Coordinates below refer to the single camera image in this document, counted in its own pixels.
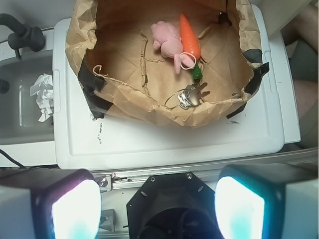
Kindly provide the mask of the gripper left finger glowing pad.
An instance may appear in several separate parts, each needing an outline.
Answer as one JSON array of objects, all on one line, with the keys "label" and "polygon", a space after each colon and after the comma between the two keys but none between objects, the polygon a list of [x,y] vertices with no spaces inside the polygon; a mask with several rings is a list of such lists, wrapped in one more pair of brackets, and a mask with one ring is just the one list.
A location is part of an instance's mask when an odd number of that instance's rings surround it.
[{"label": "gripper left finger glowing pad", "polygon": [[101,193],[86,169],[10,169],[0,173],[2,239],[94,239]]}]

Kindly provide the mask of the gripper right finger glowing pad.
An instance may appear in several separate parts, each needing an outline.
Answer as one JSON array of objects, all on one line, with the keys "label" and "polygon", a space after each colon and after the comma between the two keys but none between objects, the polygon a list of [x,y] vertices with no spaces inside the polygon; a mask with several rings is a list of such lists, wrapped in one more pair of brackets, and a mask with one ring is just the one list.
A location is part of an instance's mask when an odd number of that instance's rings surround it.
[{"label": "gripper right finger glowing pad", "polygon": [[214,205],[226,239],[317,239],[319,168],[228,164],[220,172]]}]

